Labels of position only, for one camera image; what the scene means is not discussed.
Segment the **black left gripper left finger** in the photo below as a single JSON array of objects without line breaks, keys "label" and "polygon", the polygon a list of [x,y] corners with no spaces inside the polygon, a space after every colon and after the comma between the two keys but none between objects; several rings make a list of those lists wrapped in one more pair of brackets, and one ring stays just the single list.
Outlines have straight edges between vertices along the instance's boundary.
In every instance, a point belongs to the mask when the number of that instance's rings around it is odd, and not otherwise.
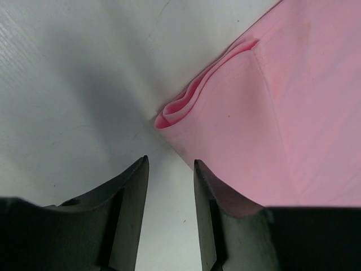
[{"label": "black left gripper left finger", "polygon": [[58,206],[1,198],[1,269],[134,270],[148,177],[143,156]]}]

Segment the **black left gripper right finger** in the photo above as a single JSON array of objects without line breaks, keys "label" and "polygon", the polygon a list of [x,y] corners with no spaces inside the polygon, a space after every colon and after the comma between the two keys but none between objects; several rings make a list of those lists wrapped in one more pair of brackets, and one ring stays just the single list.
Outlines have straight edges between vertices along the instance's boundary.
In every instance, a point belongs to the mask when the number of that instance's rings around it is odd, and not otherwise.
[{"label": "black left gripper right finger", "polygon": [[203,270],[359,270],[360,209],[263,207],[194,162]]}]

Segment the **light pink t-shirt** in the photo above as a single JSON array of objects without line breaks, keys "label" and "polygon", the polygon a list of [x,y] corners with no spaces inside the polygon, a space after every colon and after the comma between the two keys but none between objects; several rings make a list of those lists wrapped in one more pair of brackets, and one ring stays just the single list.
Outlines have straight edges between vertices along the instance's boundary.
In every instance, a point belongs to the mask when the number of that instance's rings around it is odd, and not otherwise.
[{"label": "light pink t-shirt", "polygon": [[360,206],[360,1],[280,1],[155,119],[262,206]]}]

